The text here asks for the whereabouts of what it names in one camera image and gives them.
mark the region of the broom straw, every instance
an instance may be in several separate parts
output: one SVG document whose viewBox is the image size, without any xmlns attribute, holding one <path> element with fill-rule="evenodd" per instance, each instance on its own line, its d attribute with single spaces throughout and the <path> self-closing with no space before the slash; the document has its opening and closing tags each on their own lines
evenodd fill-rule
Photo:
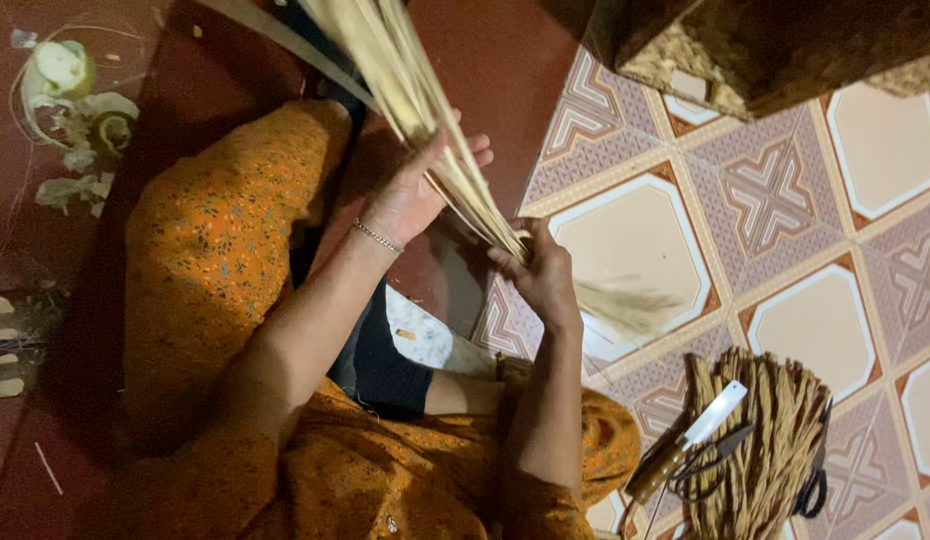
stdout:
<svg viewBox="0 0 930 540">
<path fill-rule="evenodd" d="M 523 264 L 531 253 L 501 215 L 400 0 L 301 0 L 315 22 L 346 48 L 375 96 L 376 110 L 399 139 L 421 148 L 438 129 L 448 147 L 428 181 L 482 239 Z M 663 295 L 608 291 L 575 283 L 579 308 L 625 338 L 655 334 L 679 304 Z"/>
</svg>

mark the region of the woman's right hand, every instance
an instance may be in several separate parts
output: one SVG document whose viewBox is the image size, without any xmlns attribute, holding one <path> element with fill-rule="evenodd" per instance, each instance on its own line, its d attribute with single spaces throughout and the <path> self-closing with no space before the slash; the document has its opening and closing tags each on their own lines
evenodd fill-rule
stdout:
<svg viewBox="0 0 930 540">
<path fill-rule="evenodd" d="M 531 264 L 527 268 L 499 248 L 490 249 L 488 257 L 515 284 L 546 331 L 581 334 L 584 324 L 571 279 L 571 254 L 555 242 L 544 219 L 521 218 L 519 229 L 531 233 Z"/>
</svg>

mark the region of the silver bracelet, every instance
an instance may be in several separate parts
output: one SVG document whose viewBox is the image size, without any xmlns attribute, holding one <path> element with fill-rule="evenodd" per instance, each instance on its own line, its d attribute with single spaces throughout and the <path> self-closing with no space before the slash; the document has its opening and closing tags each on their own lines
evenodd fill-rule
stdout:
<svg viewBox="0 0 930 540">
<path fill-rule="evenodd" d="M 361 220 L 358 218 L 354 218 L 354 227 L 357 228 L 359 231 L 362 231 L 364 234 L 368 235 L 369 237 L 377 240 L 379 244 L 385 246 L 386 248 L 392 250 L 395 253 L 398 253 L 398 252 L 401 253 L 404 251 L 404 248 L 399 248 L 399 246 L 396 246 L 395 244 L 389 242 L 388 240 L 385 240 L 384 238 L 382 238 L 380 235 L 378 235 L 376 232 L 374 232 L 370 228 L 365 227 L 365 224 L 362 223 Z"/>
</svg>

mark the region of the bundle of sticks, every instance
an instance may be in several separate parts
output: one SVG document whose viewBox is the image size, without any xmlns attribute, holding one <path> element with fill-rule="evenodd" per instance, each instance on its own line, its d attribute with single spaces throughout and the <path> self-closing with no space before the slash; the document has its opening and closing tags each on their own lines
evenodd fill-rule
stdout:
<svg viewBox="0 0 930 540">
<path fill-rule="evenodd" d="M 322 30 L 351 55 L 375 96 L 375 110 L 399 139 L 421 148 L 440 128 L 449 145 L 428 179 L 484 241 L 528 264 L 531 253 L 498 210 L 445 92 L 400 0 L 301 0 Z M 575 284 L 579 308 L 625 338 L 654 334 L 678 302 L 643 291 Z"/>
<path fill-rule="evenodd" d="M 755 425 L 724 471 L 703 472 L 689 486 L 694 498 L 717 485 L 711 497 L 688 506 L 691 537 L 777 539 L 822 442 L 820 419 L 829 388 L 799 362 L 781 364 L 770 353 L 756 357 L 741 348 L 726 350 L 713 366 L 694 357 L 689 370 L 689 418 L 697 418 L 728 382 L 738 380 L 748 394 L 713 437 Z"/>
</svg>

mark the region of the knife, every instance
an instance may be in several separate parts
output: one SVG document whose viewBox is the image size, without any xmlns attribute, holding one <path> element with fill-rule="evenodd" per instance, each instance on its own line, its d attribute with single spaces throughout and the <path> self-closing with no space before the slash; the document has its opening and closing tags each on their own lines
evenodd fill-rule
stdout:
<svg viewBox="0 0 930 540">
<path fill-rule="evenodd" d="M 639 472 L 625 487 L 625 493 L 631 495 L 640 505 L 644 505 L 668 476 L 682 464 L 688 450 L 707 441 L 715 430 L 725 423 L 747 393 L 748 389 L 737 380 L 729 382 L 691 427 L 671 444 L 659 448 L 646 460 L 647 463 L 641 463 Z"/>
</svg>

